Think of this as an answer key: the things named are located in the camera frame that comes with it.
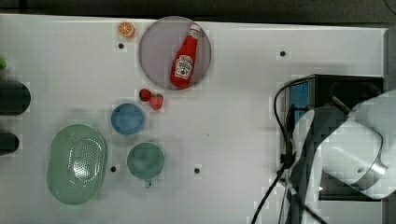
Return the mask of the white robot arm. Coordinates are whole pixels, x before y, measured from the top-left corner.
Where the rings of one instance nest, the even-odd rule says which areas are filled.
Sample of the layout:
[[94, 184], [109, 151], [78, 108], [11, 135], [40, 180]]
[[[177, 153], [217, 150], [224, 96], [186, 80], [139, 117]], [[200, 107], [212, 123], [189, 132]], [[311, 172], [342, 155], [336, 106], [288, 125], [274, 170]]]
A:
[[282, 224], [327, 224], [319, 216], [327, 173], [371, 199], [395, 191], [395, 91], [355, 105], [311, 109], [292, 134], [296, 161], [286, 172]]

